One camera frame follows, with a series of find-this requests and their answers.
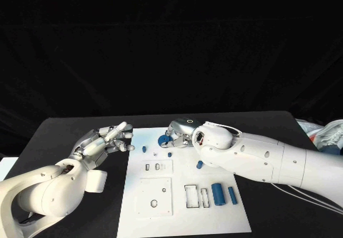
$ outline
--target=cable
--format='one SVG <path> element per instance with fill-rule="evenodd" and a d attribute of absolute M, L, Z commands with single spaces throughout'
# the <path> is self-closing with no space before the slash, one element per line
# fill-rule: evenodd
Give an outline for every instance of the cable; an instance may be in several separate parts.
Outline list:
<path fill-rule="evenodd" d="M 289 187 L 292 187 L 292 189 L 295 189 L 299 193 L 302 193 L 303 195 L 306 195 L 308 197 L 311 197 L 313 200 L 322 202 L 323 204 L 326 204 L 329 207 L 338 209 L 339 211 L 343 212 L 343 210 L 341 208 L 338 208 L 336 206 L 334 206 L 332 204 L 326 203 L 325 201 L 316 199 L 313 196 L 311 196 L 309 194 L 306 194 L 305 192 L 302 192 L 298 188 L 295 188 L 292 185 L 289 185 Z"/>
<path fill-rule="evenodd" d="M 334 208 L 329 208 L 329 207 L 326 207 L 325 205 L 322 205 L 322 204 L 319 204 L 319 203 L 316 203 L 316 202 L 313 202 L 313 201 L 305 199 L 303 197 L 295 195 L 293 193 L 287 192 L 287 191 L 286 191 L 285 189 L 282 189 L 276 184 L 272 183 L 272 185 L 273 185 L 277 189 L 280 189 L 283 192 L 286 192 L 286 193 L 289 193 L 290 195 L 293 195 L 295 197 L 300 198 L 302 200 L 306 200 L 308 202 L 311 202 L 311 203 L 319 205 L 321 207 L 325 207 L 326 209 L 329 209 L 329 210 L 332 210 L 332 211 L 335 211 L 335 212 L 338 212 L 338 213 L 341 213 L 341 214 L 343 215 L 343 210 L 338 211 L 338 210 L 335 210 Z"/>

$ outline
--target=blue cylinder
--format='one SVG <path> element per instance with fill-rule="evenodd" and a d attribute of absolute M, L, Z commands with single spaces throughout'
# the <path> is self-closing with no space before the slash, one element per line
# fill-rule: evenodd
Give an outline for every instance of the blue cylinder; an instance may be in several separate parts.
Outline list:
<path fill-rule="evenodd" d="M 197 168 L 198 168 L 198 169 L 202 168 L 202 164 L 204 164 L 204 162 L 200 160 L 200 161 L 198 161 L 198 165 L 197 165 Z"/>
<path fill-rule="evenodd" d="M 238 200 L 237 200 L 234 189 L 233 189 L 233 187 L 230 187 L 228 189 L 230 189 L 233 204 L 237 205 L 238 204 Z"/>
<path fill-rule="evenodd" d="M 213 184 L 213 193 L 215 198 L 215 204 L 217 206 L 225 205 L 225 197 L 224 197 L 224 190 L 223 185 L 220 183 Z"/>

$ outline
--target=small blue piece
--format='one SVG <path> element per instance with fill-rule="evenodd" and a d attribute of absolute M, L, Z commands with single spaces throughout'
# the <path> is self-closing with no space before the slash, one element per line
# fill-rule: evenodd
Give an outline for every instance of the small blue piece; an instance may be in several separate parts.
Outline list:
<path fill-rule="evenodd" d="M 166 135 L 162 135 L 161 137 L 159 137 L 159 145 L 162 145 L 165 142 L 169 142 L 169 141 L 172 141 L 174 140 L 174 138 L 171 137 L 171 136 L 166 136 Z"/>
<path fill-rule="evenodd" d="M 217 204 L 217 206 L 223 206 L 227 204 L 225 197 L 224 197 L 223 185 L 220 183 L 215 183 L 211 185 L 211 187 L 213 187 L 213 193 L 214 193 L 214 198 L 215 198 L 215 204 Z"/>
<path fill-rule="evenodd" d="M 238 204 L 238 200 L 237 200 L 234 189 L 233 189 L 233 187 L 230 187 L 228 189 L 230 189 L 233 204 L 237 205 Z"/>
<path fill-rule="evenodd" d="M 198 165 L 197 165 L 197 168 L 198 168 L 198 169 L 202 168 L 202 164 L 204 164 L 204 162 L 200 160 L 200 161 L 198 161 Z"/>

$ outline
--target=white robotic arm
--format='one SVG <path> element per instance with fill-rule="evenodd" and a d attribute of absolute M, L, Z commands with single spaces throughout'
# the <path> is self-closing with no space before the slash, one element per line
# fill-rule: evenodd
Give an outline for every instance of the white robotic arm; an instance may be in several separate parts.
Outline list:
<path fill-rule="evenodd" d="M 0 182 L 0 237 L 32 238 L 77 209 L 86 191 L 103 192 L 107 172 L 96 169 L 109 153 L 135 150 L 120 138 L 133 128 L 119 126 L 91 130 L 80 139 L 68 159 Z M 22 209 L 44 217 L 28 223 L 14 219 L 11 205 L 18 195 Z"/>
<path fill-rule="evenodd" d="M 234 135 L 224 125 L 211 122 L 195 127 L 195 122 L 194 119 L 182 119 L 178 123 L 194 128 L 188 129 L 192 131 L 192 145 L 208 166 L 223 167 L 260 182 L 300 187 L 343 207 L 342 156 L 298 148 L 266 136 L 241 133 L 238 130 Z M 171 130 L 179 130 L 175 134 L 185 136 L 181 126 L 174 125 Z M 164 143 L 162 147 L 172 147 L 172 140 Z"/>

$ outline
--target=black curtain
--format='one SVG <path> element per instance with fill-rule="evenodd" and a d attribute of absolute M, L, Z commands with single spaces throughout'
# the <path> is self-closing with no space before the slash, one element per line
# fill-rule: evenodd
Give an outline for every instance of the black curtain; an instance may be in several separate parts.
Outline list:
<path fill-rule="evenodd" d="M 50 117 L 287 110 L 322 124 L 341 118 L 341 21 L 208 4 L 27 2 L 2 12 L 2 153 L 21 153 Z"/>

